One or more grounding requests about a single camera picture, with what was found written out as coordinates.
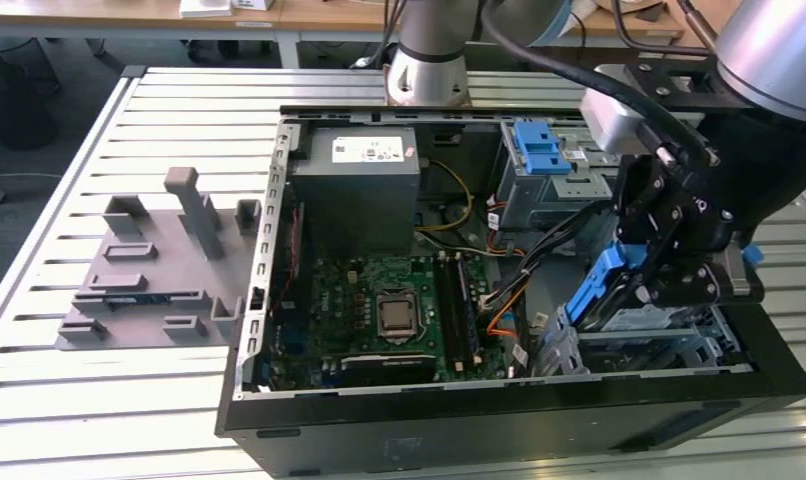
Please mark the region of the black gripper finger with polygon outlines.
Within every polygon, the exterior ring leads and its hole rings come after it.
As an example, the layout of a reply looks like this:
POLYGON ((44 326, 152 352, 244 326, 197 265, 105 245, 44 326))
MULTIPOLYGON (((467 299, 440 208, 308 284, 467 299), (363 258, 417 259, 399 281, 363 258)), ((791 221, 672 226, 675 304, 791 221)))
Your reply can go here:
POLYGON ((655 306, 758 304, 764 286, 756 267, 764 257, 756 246, 728 246, 703 258, 678 259, 643 283, 655 306))
POLYGON ((683 192, 658 158, 624 155, 615 183, 615 242, 629 287, 674 295, 683 287, 688 215, 683 192))

